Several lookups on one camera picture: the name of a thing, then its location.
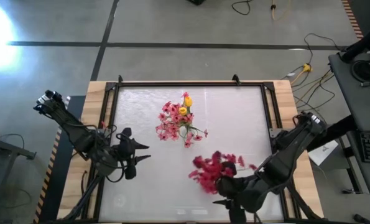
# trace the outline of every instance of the yellow tulip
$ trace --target yellow tulip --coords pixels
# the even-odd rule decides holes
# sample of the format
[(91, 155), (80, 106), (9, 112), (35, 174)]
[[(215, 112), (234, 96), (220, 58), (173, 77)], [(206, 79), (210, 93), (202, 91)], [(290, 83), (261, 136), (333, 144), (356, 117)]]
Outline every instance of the yellow tulip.
[(193, 104), (193, 100), (190, 98), (190, 96), (185, 97), (185, 100), (183, 101), (183, 105), (191, 106), (192, 104)]
[(185, 116), (187, 114), (187, 109), (184, 107), (179, 108), (179, 114)]

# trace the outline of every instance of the wooden board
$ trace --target wooden board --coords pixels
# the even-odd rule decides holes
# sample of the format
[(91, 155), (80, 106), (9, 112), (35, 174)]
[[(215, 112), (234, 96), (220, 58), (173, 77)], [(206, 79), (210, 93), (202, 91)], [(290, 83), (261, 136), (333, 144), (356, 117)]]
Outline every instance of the wooden board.
[[(275, 93), (277, 98), (277, 104), (279, 106), (280, 117), (282, 120), (283, 128), (290, 129), (294, 127), (292, 117), (297, 114), (297, 108), (295, 107), (294, 98), (289, 81), (287, 80), (266, 80), (267, 82), (274, 82)], [(90, 82), (88, 87), (83, 114), (81, 121), (84, 124), (98, 125), (100, 111), (102, 107), (102, 100), (104, 95), (104, 88), (106, 82)], [(108, 109), (106, 110), (106, 117), (109, 117), (111, 107), (111, 99), (108, 103)], [(75, 156), (71, 163), (68, 171), (68, 177), (66, 180), (65, 189), (63, 191), (62, 202), (58, 213), (58, 218), (64, 217), (70, 212), (73, 206), (81, 198), (81, 177), (84, 170), (89, 170), (90, 161), (85, 162), (79, 156)], [(294, 181), (297, 190), (299, 191), (302, 198), (310, 206), (310, 208), (319, 216), (323, 217), (323, 210), (321, 209), (320, 199), (316, 189), (315, 179), (313, 178), (312, 167), (306, 151), (299, 157), (297, 161), (297, 169), (294, 173)], [(93, 192), (91, 199), (90, 210), (88, 216), (92, 217), (93, 208), (95, 205), (96, 191)], [(287, 201), (290, 203), (290, 198), (287, 195)]]

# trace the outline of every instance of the red flower cluster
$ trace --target red flower cluster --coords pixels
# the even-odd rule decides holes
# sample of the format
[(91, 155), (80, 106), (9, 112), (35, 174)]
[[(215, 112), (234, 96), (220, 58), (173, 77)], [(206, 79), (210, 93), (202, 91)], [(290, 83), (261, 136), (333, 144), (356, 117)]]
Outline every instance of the red flower cluster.
[[(211, 159), (203, 159), (201, 156), (196, 156), (193, 160), (193, 165), (197, 168), (189, 174), (189, 178), (197, 181), (203, 190), (208, 194), (217, 194), (215, 181), (221, 176), (226, 175), (233, 177), (233, 171), (229, 167), (223, 167), (222, 162), (238, 163), (241, 167), (245, 167), (244, 159), (239, 156), (236, 159), (234, 154), (222, 154), (219, 151), (214, 152)], [(256, 170), (254, 164), (250, 164), (249, 168)]]

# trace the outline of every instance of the white paper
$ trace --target white paper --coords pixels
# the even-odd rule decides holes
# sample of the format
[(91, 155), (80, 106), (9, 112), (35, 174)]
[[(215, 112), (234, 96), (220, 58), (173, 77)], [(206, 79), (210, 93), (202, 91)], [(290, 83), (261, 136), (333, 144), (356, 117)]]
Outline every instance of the white paper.
[(330, 155), (337, 147), (338, 143), (334, 140), (326, 143), (317, 149), (308, 152), (309, 158), (318, 166)]

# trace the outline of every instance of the striped tape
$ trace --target striped tape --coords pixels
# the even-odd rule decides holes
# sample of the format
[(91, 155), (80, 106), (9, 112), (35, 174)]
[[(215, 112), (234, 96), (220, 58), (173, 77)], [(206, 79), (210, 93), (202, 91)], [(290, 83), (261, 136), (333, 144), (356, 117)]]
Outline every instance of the striped tape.
[(346, 15), (348, 15), (348, 18), (349, 18), (349, 21), (351, 22), (351, 25), (352, 25), (352, 28), (354, 30), (354, 33), (356, 34), (356, 38), (358, 40), (362, 39), (363, 38), (363, 34), (360, 30), (360, 27), (359, 27), (359, 24), (358, 22), (356, 21), (356, 18), (353, 14), (353, 11), (351, 9), (351, 6), (349, 5), (349, 2), (348, 0), (341, 0), (342, 1), (342, 5), (344, 5), (344, 9), (345, 9), (345, 12), (346, 12)]
[[(66, 110), (67, 110), (67, 106), (68, 106), (69, 101), (70, 101), (70, 97), (68, 96), (65, 100)], [(35, 209), (35, 216), (34, 216), (34, 219), (33, 219), (33, 224), (38, 224), (39, 223), (39, 219), (40, 219), (41, 211), (42, 211), (42, 206), (44, 205), (45, 196), (47, 194), (48, 184), (49, 184), (50, 177), (52, 175), (53, 164), (55, 163), (56, 153), (57, 153), (57, 150), (58, 150), (58, 145), (59, 145), (61, 134), (62, 134), (62, 128), (59, 126), (58, 131), (57, 131), (56, 136), (55, 136), (55, 141), (53, 142), (52, 153), (51, 153), (50, 158), (49, 158), (49, 163), (48, 163), (47, 171), (46, 171), (46, 174), (45, 174), (45, 179), (44, 179), (44, 182), (42, 183), (41, 194), (40, 194), (40, 197), (38, 199), (37, 208)]]

